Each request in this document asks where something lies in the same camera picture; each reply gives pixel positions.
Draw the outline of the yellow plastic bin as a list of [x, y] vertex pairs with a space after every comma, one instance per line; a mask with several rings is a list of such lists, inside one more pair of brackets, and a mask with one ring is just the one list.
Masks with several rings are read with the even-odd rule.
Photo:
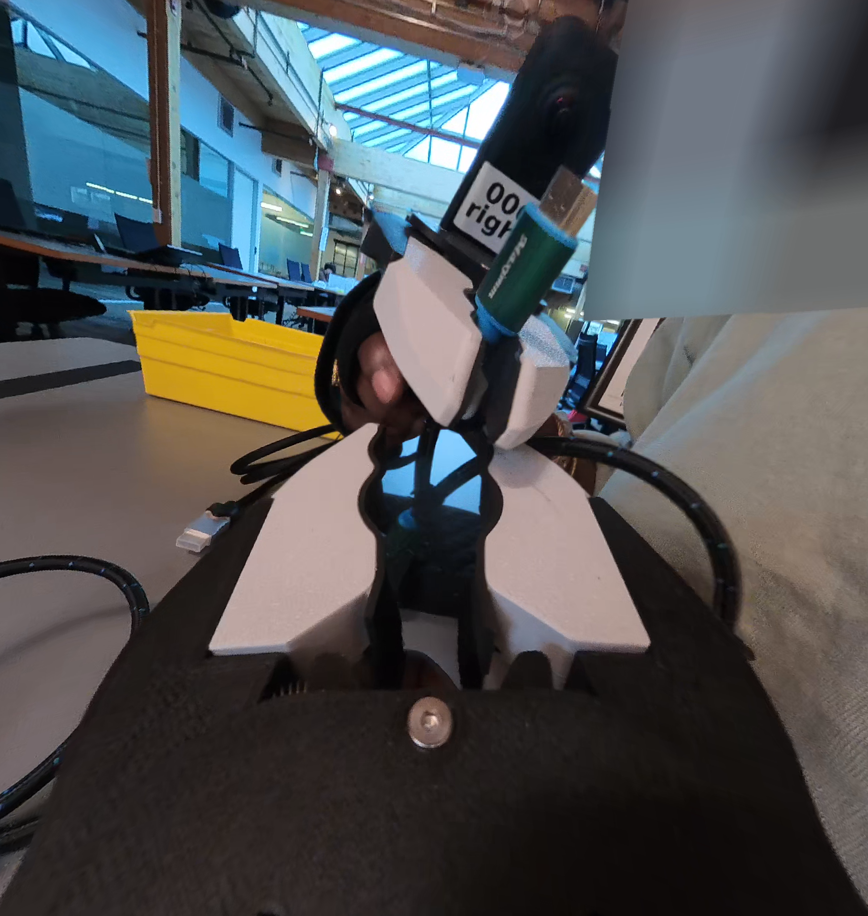
[[291, 431], [328, 423], [320, 336], [229, 313], [130, 311], [147, 395]]

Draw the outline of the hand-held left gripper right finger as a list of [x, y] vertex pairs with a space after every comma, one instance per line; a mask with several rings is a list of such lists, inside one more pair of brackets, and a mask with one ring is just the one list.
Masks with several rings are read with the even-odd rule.
[[518, 657], [538, 652], [560, 688], [579, 652], [649, 647], [586, 493], [529, 446], [496, 451], [482, 473], [462, 686], [497, 689]]

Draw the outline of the person's right hand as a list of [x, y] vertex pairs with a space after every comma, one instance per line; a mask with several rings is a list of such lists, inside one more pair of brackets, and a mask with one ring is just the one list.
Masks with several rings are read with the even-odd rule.
[[350, 388], [341, 391], [340, 411], [348, 432], [377, 425], [394, 445], [424, 431], [428, 414], [407, 385], [382, 332], [361, 342], [345, 378]]

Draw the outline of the wooden post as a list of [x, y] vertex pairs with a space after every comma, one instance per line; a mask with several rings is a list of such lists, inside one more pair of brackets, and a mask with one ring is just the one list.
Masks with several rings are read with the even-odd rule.
[[153, 225], [162, 245], [181, 245], [181, 2], [148, 1], [150, 180]]

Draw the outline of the black office chair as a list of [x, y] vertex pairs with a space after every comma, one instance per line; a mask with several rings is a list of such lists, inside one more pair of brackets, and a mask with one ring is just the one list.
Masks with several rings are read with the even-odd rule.
[[52, 338], [65, 322], [102, 316], [106, 306], [99, 300], [70, 290], [42, 288], [40, 261], [34, 255], [0, 250], [0, 343], [14, 342], [22, 323], [46, 326]]

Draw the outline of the black laptop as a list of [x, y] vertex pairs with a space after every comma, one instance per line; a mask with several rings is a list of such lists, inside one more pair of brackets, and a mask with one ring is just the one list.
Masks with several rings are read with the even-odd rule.
[[144, 223], [115, 213], [119, 238], [125, 250], [138, 261], [155, 266], [180, 268], [202, 262], [199, 251], [161, 244], [153, 223]]

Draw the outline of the long wooden desk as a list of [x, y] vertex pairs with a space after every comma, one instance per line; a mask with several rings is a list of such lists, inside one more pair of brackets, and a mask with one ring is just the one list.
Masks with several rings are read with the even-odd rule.
[[79, 285], [124, 290], [137, 308], [184, 312], [220, 304], [243, 321], [276, 311], [276, 281], [205, 264], [167, 266], [53, 238], [0, 230], [0, 291], [74, 293]]

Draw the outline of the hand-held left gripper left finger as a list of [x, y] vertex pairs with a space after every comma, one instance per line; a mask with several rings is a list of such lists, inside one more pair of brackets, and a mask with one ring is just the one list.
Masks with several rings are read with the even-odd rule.
[[379, 425], [364, 425], [275, 492], [211, 636], [212, 656], [281, 655], [303, 681], [331, 658], [360, 670], [378, 536], [359, 499], [378, 472], [373, 450], [386, 445]]

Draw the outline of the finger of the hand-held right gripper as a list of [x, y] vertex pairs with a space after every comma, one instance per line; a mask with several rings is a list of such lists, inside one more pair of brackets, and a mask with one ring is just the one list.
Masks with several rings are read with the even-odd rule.
[[374, 295], [382, 335], [405, 383], [443, 428], [471, 423], [487, 388], [486, 342], [468, 296], [471, 281], [411, 237]]
[[547, 316], [527, 319], [519, 336], [491, 351], [485, 435], [498, 450], [529, 441], [554, 412], [567, 385], [570, 342]]

